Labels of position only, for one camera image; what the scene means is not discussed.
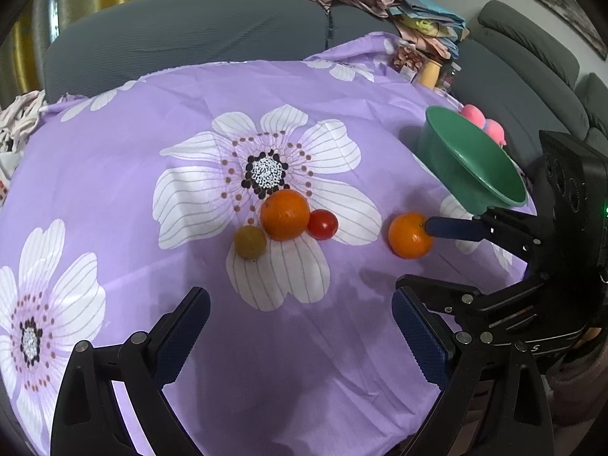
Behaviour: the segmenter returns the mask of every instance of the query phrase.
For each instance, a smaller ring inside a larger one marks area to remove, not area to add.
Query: pink ball
[[[483,131],[486,132],[494,142],[500,145],[500,147],[507,145],[505,131],[497,121],[486,120]]]
[[[483,124],[486,122],[486,117],[483,116],[481,110],[472,104],[464,105],[463,109],[460,110],[460,114],[479,128],[483,128]]]

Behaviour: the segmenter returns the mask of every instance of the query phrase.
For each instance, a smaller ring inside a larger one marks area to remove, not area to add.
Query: green basin
[[[471,214],[522,207],[528,194],[507,154],[476,125],[439,106],[426,111],[418,158]]]

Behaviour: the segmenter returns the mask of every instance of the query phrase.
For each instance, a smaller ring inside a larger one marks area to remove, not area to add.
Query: cherry tomato
[[[316,240],[329,240],[338,231],[338,218],[325,209],[317,209],[310,213],[308,234]]]

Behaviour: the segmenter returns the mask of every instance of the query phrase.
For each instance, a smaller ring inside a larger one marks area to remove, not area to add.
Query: yellow-green fruit
[[[266,253],[266,235],[257,226],[243,226],[234,232],[236,254],[244,259],[257,259]]]

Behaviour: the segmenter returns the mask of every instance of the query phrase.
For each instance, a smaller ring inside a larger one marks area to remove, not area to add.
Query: metal pin
[[[131,336],[131,343],[133,343],[134,345],[140,345],[147,339],[148,339],[148,335],[145,332],[137,332],[137,333],[135,332]]]
[[[515,341],[515,347],[520,351],[520,352],[527,352],[528,351],[528,345],[526,343],[524,343],[521,339],[518,339],[517,341]]]
[[[490,344],[493,339],[494,339],[494,337],[492,336],[492,333],[489,331],[483,332],[479,335],[479,341],[481,341],[482,343],[485,343],[487,345]]]
[[[472,340],[473,338],[468,332],[460,331],[456,333],[456,341],[458,341],[458,343],[468,345]]]
[[[87,343],[86,341],[79,341],[78,343],[76,343],[75,350],[79,353],[82,353],[88,347],[89,343]]]

